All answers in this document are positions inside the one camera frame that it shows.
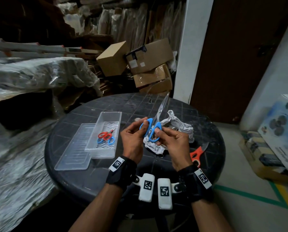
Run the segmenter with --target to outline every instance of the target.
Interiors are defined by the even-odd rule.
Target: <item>plastic container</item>
[[[96,124],[81,124],[55,166],[55,170],[86,170],[90,152],[85,151],[89,137]]]
[[[115,157],[117,139],[122,112],[101,112],[95,128],[89,138],[85,151],[90,152],[92,159],[112,159]],[[107,141],[98,144],[98,135],[101,132],[112,132],[115,143],[109,145]]]

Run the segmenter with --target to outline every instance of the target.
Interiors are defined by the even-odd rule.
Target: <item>scissor blade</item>
[[[160,117],[160,115],[161,115],[161,113],[162,113],[162,111],[163,111],[163,108],[164,108],[164,106],[165,106],[165,104],[167,103],[167,100],[168,100],[168,98],[169,98],[169,92],[168,92],[168,94],[165,96],[165,98],[163,99],[163,101],[162,101],[162,103],[161,103],[161,105],[160,105],[160,107],[159,107],[159,109],[158,109],[158,112],[157,112],[157,120],[156,120],[156,123],[157,122],[159,122],[159,117]]]
[[[207,149],[208,144],[209,144],[209,142],[204,143],[204,144],[201,146],[203,152],[205,152],[205,150]]]

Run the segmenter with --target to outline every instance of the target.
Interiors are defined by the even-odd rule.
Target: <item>black table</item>
[[[123,153],[121,137],[118,138],[115,159],[91,160],[87,170],[55,171],[54,167],[68,146],[70,140],[82,123],[96,123],[102,111],[121,111],[120,131],[130,125],[135,118],[154,117],[163,100],[163,96],[145,95],[140,93],[118,94],[102,97],[77,107],[61,119],[51,132],[45,147],[45,163],[54,183],[66,194],[83,205],[88,205],[102,189],[108,168]],[[168,110],[183,122],[194,128],[195,142],[190,145],[190,152],[200,145],[209,142],[206,152],[200,157],[201,169],[214,183],[218,179],[225,161],[225,145],[217,127],[206,116],[198,113],[192,106],[169,98],[160,121],[167,118]],[[167,151],[164,156],[156,156],[144,147],[144,156],[137,166],[137,175],[150,173],[155,176],[154,194],[151,203],[138,200],[139,187],[131,184],[123,195],[121,208],[132,213],[136,218],[152,218],[171,211],[158,209],[157,179],[169,178],[172,183],[178,182],[178,175],[173,169]],[[189,205],[179,194],[173,195],[173,210]]]

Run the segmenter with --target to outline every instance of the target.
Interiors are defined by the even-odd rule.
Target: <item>door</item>
[[[190,104],[238,123],[288,26],[288,0],[214,0]]]

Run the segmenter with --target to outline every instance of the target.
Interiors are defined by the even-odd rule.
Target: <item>white cloth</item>
[[[168,110],[167,113],[169,114],[169,118],[164,119],[163,121],[160,121],[161,125],[164,126],[167,123],[171,123],[169,125],[169,128],[176,129],[176,130],[183,132],[183,133],[187,133],[189,135],[189,143],[193,143],[194,142],[193,127],[189,124],[186,124],[186,123],[183,123],[182,121],[180,121],[179,118],[177,118],[174,115],[174,112],[172,110]],[[164,150],[167,149],[167,147],[164,145],[157,146],[157,144],[149,142],[148,137],[150,135],[150,132],[151,132],[151,130],[149,131],[149,134],[146,137],[144,137],[143,143],[145,144],[145,147],[150,149],[151,151],[153,151],[157,155],[162,155]]]

